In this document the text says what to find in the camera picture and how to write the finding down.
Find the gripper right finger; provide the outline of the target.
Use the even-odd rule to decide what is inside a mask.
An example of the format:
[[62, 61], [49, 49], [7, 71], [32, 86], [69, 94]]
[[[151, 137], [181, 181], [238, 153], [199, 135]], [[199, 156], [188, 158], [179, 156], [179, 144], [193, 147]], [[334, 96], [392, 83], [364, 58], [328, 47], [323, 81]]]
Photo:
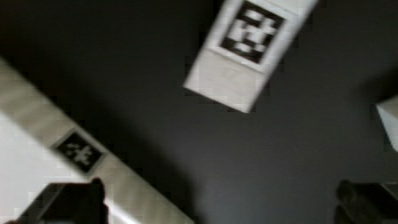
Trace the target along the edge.
[[398, 224], [398, 182], [343, 180], [335, 196], [334, 224]]

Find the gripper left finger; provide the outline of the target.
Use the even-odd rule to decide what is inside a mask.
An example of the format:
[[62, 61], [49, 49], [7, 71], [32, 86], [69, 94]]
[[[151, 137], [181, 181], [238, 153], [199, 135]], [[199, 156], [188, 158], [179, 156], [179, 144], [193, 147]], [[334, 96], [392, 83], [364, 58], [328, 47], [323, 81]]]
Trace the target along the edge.
[[108, 224], [101, 179], [49, 183], [12, 224]]

